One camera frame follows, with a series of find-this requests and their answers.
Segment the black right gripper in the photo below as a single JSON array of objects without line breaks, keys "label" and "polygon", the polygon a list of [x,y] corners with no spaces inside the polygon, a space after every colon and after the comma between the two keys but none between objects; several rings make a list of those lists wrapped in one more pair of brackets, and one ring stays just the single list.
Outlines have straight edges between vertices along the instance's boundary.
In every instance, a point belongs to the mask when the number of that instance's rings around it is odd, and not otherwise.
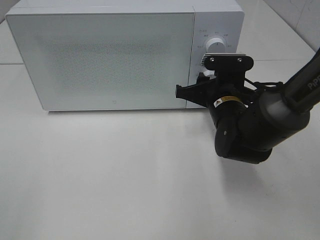
[{"label": "black right gripper", "polygon": [[216,77],[205,76],[203,72],[198,74],[196,84],[186,88],[175,86],[175,97],[185,99],[191,103],[208,107],[209,101],[215,101],[224,96],[235,96],[245,104],[252,100],[255,94],[253,89],[245,86],[244,73],[219,73]]}]

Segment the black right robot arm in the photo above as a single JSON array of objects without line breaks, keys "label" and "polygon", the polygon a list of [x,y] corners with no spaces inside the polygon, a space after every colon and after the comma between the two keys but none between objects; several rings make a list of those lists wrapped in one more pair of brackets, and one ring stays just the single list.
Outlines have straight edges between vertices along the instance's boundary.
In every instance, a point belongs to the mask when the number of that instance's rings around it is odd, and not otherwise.
[{"label": "black right robot arm", "polygon": [[208,108],[216,129],[218,156],[251,164],[265,161],[273,148],[303,130],[320,102],[320,54],[287,82],[250,82],[253,59],[245,54],[206,53],[203,67],[214,78],[198,75],[187,89],[191,101]]}]

